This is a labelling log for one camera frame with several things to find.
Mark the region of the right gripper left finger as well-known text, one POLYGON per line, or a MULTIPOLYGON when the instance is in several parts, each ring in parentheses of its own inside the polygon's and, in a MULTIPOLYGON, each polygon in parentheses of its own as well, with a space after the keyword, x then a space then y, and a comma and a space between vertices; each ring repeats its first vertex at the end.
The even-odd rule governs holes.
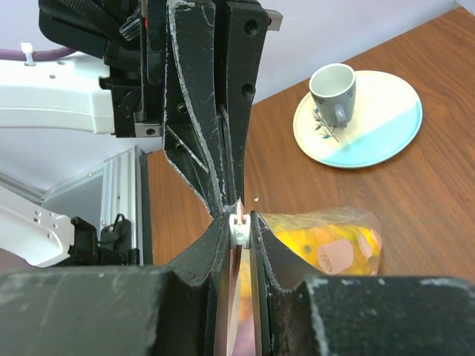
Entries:
POLYGON ((3 355, 226 355, 229 215, 164 266, 1 277, 3 355))

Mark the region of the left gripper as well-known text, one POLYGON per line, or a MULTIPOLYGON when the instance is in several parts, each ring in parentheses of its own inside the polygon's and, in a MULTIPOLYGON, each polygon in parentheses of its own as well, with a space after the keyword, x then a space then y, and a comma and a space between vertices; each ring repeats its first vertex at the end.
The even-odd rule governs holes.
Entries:
POLYGON ((166 13, 164 152, 217 217, 226 180, 214 84, 214 2, 40 1, 39 27, 52 42, 108 66, 99 86, 111 95, 117 137, 160 137, 166 13))

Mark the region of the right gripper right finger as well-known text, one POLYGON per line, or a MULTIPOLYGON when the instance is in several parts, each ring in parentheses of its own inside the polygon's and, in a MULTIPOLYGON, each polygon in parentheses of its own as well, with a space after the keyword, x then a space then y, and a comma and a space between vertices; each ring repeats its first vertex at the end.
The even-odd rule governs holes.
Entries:
POLYGON ((252 213, 257 355, 472 355, 474 286, 455 277, 328 276, 252 213))

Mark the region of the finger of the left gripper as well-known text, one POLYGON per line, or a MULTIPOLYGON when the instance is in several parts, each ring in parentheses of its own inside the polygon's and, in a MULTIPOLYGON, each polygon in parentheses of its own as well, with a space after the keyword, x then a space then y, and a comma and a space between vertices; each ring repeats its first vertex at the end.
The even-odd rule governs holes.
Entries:
POLYGON ((215 75, 221 117, 226 194, 244 198, 244 152, 269 16, 258 1, 217 1, 215 75))

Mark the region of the clear zip top bag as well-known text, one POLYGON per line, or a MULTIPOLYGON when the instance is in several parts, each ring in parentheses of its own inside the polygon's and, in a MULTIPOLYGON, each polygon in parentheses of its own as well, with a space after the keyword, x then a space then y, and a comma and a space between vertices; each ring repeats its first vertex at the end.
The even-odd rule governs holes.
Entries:
MULTIPOLYGON (((305 214, 265 214, 272 233, 310 264, 328 275, 376 275, 381 256, 379 223, 368 211, 336 208, 305 214)), ((251 332, 252 288, 249 252, 233 254, 229 270, 226 346, 215 355, 230 355, 246 345, 238 336, 251 332)))

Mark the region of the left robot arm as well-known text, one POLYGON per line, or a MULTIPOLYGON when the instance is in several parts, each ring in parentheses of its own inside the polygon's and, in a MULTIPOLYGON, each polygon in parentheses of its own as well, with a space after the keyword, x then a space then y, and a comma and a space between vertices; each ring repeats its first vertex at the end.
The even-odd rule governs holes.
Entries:
MULTIPOLYGON (((59 48, 1 53, 1 127, 159 137, 217 216, 244 195, 263 44, 282 18, 258 1, 41 1, 39 27, 59 48)), ((40 268, 144 264, 142 157, 105 164, 101 228, 2 176, 1 247, 40 268)))

